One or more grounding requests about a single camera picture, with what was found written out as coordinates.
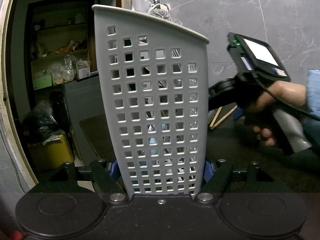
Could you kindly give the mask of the blue sleeve forearm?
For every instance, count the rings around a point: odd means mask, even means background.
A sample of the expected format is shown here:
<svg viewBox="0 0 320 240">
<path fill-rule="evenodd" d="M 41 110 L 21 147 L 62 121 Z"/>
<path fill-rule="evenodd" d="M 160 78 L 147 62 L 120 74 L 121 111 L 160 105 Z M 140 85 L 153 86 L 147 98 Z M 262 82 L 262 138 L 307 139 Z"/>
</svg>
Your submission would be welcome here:
<svg viewBox="0 0 320 240">
<path fill-rule="evenodd" d="M 310 70 L 308 72 L 306 84 L 306 105 L 307 111 L 319 118 L 320 108 L 320 73 L 319 70 Z M 303 122 L 304 131 L 319 146 L 320 142 L 320 124 L 319 121 L 306 117 Z"/>
</svg>

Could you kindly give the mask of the person right hand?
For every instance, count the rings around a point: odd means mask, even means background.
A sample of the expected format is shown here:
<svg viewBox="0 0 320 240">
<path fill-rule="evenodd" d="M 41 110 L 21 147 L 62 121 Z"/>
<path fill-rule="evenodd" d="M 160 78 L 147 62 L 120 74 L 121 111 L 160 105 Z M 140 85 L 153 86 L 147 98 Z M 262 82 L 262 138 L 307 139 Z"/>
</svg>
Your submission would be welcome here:
<svg viewBox="0 0 320 240">
<path fill-rule="evenodd" d="M 248 108 L 250 112 L 279 108 L 280 103 L 276 101 L 275 97 L 299 109 L 304 109 L 306 106 L 306 87 L 304 85 L 276 81 L 267 90 L 268 92 L 263 92 L 257 98 L 257 101 Z M 265 146 L 274 146 L 276 144 L 272 131 L 269 128 L 254 126 L 253 131 L 259 135 L 260 140 Z"/>
</svg>

